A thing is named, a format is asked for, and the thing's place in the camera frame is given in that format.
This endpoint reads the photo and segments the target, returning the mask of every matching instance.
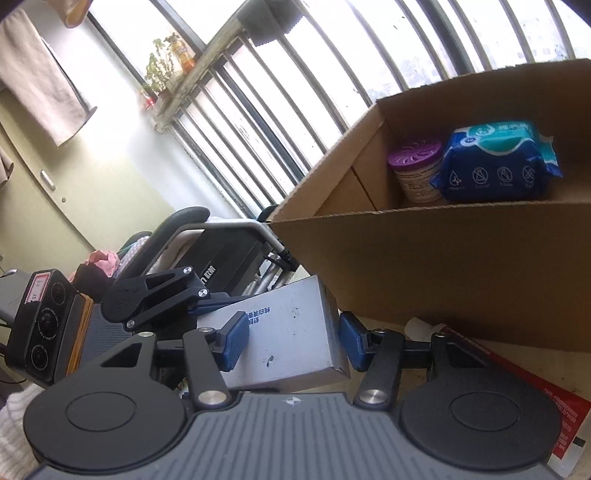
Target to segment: blue wet wipes package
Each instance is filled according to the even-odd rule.
[[[525,200],[562,177],[552,138],[531,122],[497,122],[455,130],[431,184],[447,200]]]

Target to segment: table surface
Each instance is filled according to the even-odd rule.
[[[360,318],[368,328],[390,328],[402,332],[401,325],[378,322]],[[482,345],[505,357],[530,372],[591,400],[591,353],[561,352],[507,343],[478,340]],[[344,391],[352,399],[363,378],[363,374],[351,369],[351,380],[307,390],[309,392]],[[400,381],[398,399],[404,398],[407,392],[425,382],[425,370],[404,370]],[[568,477],[572,480],[591,479],[591,448],[586,448],[573,473]]]

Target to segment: bottle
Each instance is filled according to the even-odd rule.
[[[191,55],[189,55],[185,42],[182,41],[177,34],[172,34],[170,40],[170,50],[172,50],[174,56],[177,57],[178,62],[181,64],[183,73],[187,75],[193,70],[195,61],[191,58]]]

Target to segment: cardboard box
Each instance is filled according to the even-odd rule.
[[[234,370],[222,372],[229,388],[293,392],[350,378],[335,298],[318,277],[203,315],[197,327],[219,329],[240,310],[250,318],[250,337]]]
[[[462,76],[379,100],[271,227],[339,308],[473,338],[591,351],[591,61]],[[409,138],[533,121],[564,179],[536,202],[410,204],[386,156]]]

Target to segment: black circular motor housing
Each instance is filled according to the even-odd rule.
[[[403,432],[425,453],[475,471],[546,462],[561,426],[547,395],[495,367],[446,369],[412,390],[398,414]]]
[[[75,472],[116,472],[175,441],[185,410],[175,393],[150,378],[153,338],[121,345],[105,354],[113,352],[111,359],[99,357],[31,402],[23,426],[40,461]],[[134,366],[129,359],[138,355]]]

